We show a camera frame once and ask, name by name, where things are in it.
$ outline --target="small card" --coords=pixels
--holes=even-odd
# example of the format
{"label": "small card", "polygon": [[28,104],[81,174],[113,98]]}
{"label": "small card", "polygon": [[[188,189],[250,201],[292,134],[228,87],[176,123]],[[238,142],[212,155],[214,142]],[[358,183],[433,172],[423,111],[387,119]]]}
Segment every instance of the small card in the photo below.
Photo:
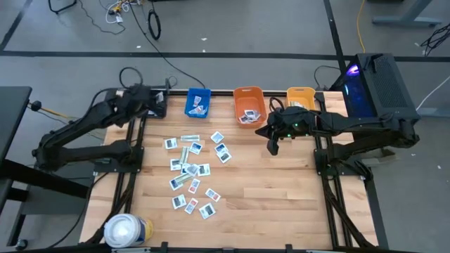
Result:
{"label": "small card", "polygon": [[189,147],[183,147],[183,150],[181,151],[180,164],[187,163],[188,156],[189,156]]}
{"label": "small card", "polygon": [[186,174],[182,174],[182,175],[175,177],[174,180],[177,184],[183,184],[184,182],[186,182],[187,180],[189,180],[191,178],[193,178],[193,176],[186,173]]}
{"label": "small card", "polygon": [[181,165],[181,175],[182,174],[187,174],[188,173],[188,171],[187,171],[187,169],[190,167],[190,164],[182,164]]}
{"label": "small card", "polygon": [[186,169],[186,172],[188,173],[188,174],[190,174],[191,176],[195,176],[195,175],[197,175],[197,172],[198,172],[198,170],[199,170],[199,166],[198,165],[196,165],[196,164],[191,164],[187,169]]}
{"label": "small card", "polygon": [[172,198],[172,204],[174,205],[174,209],[184,207],[186,205],[186,199],[184,198],[184,194]]}
{"label": "small card", "polygon": [[224,136],[222,136],[218,131],[215,132],[213,135],[211,135],[211,140],[214,141],[216,144],[221,142],[224,139]]}
{"label": "small card", "polygon": [[176,138],[170,138],[170,139],[164,140],[164,144],[166,145],[166,149],[173,149],[173,148],[178,147],[176,145]]}
{"label": "small card", "polygon": [[180,169],[181,169],[180,159],[171,159],[170,160],[170,170],[175,171],[175,170],[180,170]]}
{"label": "small card", "polygon": [[214,148],[216,150],[216,153],[220,153],[220,152],[225,152],[228,151],[228,148],[226,148],[225,144],[221,143],[219,144],[216,148]]}
{"label": "small card", "polygon": [[215,202],[218,202],[220,200],[220,195],[213,191],[211,188],[208,188],[205,194],[206,196],[212,198]]}
{"label": "small card", "polygon": [[188,214],[192,214],[192,211],[195,209],[195,206],[198,204],[198,200],[195,198],[191,198],[191,201],[189,201],[188,206],[184,209]]}
{"label": "small card", "polygon": [[208,219],[210,216],[216,213],[216,210],[214,210],[214,207],[212,207],[211,203],[207,203],[203,207],[199,209],[200,213],[202,214],[202,217],[204,219]]}
{"label": "small card", "polygon": [[189,148],[189,151],[192,153],[198,155],[200,154],[200,151],[202,150],[202,146],[198,143],[192,143],[191,148]]}
{"label": "small card", "polygon": [[194,107],[196,107],[196,106],[198,106],[198,104],[200,103],[200,101],[202,100],[202,98],[201,97],[199,97],[199,96],[195,96],[195,98],[194,98]]}
{"label": "small card", "polygon": [[198,169],[198,176],[209,176],[211,174],[210,164],[201,164],[198,166],[200,167]]}
{"label": "small card", "polygon": [[182,183],[178,183],[176,181],[176,179],[172,179],[169,182],[169,184],[170,184],[170,187],[172,187],[172,190],[178,190],[178,189],[180,189],[183,186],[183,184]]}
{"label": "small card", "polygon": [[195,194],[195,192],[197,191],[198,186],[200,185],[200,180],[198,179],[193,179],[191,186],[189,186],[189,190],[188,192]]}
{"label": "small card", "polygon": [[227,150],[217,153],[217,156],[222,163],[228,162],[231,159],[231,155]]}
{"label": "small card", "polygon": [[254,110],[244,110],[244,114],[250,119],[256,118],[256,113]]}
{"label": "small card", "polygon": [[199,135],[182,136],[181,141],[200,141]]}
{"label": "small card", "polygon": [[203,111],[203,105],[193,108],[192,110],[189,111],[189,114],[199,114],[202,111]]}

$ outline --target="blue plastic bin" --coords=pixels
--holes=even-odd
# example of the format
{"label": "blue plastic bin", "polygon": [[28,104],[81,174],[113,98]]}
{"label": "blue plastic bin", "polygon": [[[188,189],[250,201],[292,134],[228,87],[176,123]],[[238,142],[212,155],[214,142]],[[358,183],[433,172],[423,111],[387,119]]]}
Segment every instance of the blue plastic bin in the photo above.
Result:
{"label": "blue plastic bin", "polygon": [[[194,98],[199,96],[202,98],[198,106],[203,105],[203,109],[206,108],[206,113],[204,115],[190,114],[189,111],[194,108]],[[210,89],[197,89],[190,88],[188,91],[188,99],[186,100],[186,107],[184,108],[184,114],[189,117],[206,118],[208,112],[210,111],[210,100],[211,100],[211,90]]]}

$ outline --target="orange bin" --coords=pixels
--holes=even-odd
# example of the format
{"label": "orange bin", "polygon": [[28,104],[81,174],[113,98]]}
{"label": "orange bin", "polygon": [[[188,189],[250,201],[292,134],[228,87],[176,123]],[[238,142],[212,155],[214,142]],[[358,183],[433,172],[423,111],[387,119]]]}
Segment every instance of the orange bin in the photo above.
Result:
{"label": "orange bin", "polygon": [[[233,97],[236,120],[240,127],[257,128],[266,121],[266,106],[261,88],[256,86],[240,87],[234,90]],[[261,114],[261,117],[256,122],[242,124],[240,123],[239,117],[244,115],[244,110],[257,110]]]}
{"label": "orange bin", "polygon": [[305,109],[315,110],[314,95],[316,91],[309,87],[290,87],[288,89],[288,97],[286,99],[286,106],[291,106],[291,102],[298,102],[304,106]]}

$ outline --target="wooden tabletop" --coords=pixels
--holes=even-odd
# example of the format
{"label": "wooden tabletop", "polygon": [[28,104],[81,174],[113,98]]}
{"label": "wooden tabletop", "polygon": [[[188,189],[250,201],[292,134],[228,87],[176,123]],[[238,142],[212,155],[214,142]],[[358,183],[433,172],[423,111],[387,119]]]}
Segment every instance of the wooden tabletop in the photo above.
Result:
{"label": "wooden tabletop", "polygon": [[[324,95],[329,112],[347,116],[341,93]],[[279,154],[272,156],[265,138],[257,136],[254,129],[238,127],[233,97],[212,97],[206,119],[185,116],[185,102],[184,96],[172,96],[166,118],[148,119],[146,124],[145,157],[131,206],[132,214],[150,219],[155,227],[145,246],[159,247],[166,241],[169,247],[283,249],[292,244],[294,249],[331,249],[323,189],[313,158],[314,138],[280,141]],[[233,156],[226,164],[219,161],[214,150],[217,144],[210,139],[215,131],[224,135],[223,142]],[[127,126],[110,127],[105,144],[125,138],[126,132]],[[188,192],[190,181],[177,191],[169,186],[169,180],[179,175],[179,171],[170,171],[169,160],[179,158],[181,147],[191,144],[179,137],[191,134],[200,135],[203,149],[199,155],[190,153],[188,162],[211,166],[211,175],[199,178],[196,194]],[[174,137],[178,148],[166,150],[163,140]],[[348,143],[352,135],[341,134],[333,140]],[[116,180],[117,174],[111,173],[92,190],[80,242],[89,239],[110,212]],[[342,176],[341,182],[349,217],[376,245],[364,182],[358,176]],[[205,195],[208,188],[221,195],[218,203]],[[172,207],[172,198],[182,193],[187,202],[192,197],[199,200],[191,215],[184,208]],[[204,220],[198,208],[208,202],[217,213]],[[340,220],[336,220],[343,245]]]}

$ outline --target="black desk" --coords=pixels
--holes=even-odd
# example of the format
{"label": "black desk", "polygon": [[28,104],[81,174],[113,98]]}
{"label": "black desk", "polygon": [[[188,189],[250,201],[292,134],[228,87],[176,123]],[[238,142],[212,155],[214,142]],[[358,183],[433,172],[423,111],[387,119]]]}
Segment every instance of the black desk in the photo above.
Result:
{"label": "black desk", "polygon": [[[7,200],[21,202],[27,200],[28,190],[12,187],[14,181],[81,198],[86,198],[89,189],[79,183],[6,159],[19,123],[27,109],[31,90],[31,87],[0,87],[0,214]],[[24,220],[24,214],[20,214],[16,219],[13,232],[8,239],[8,246],[16,244]]]}

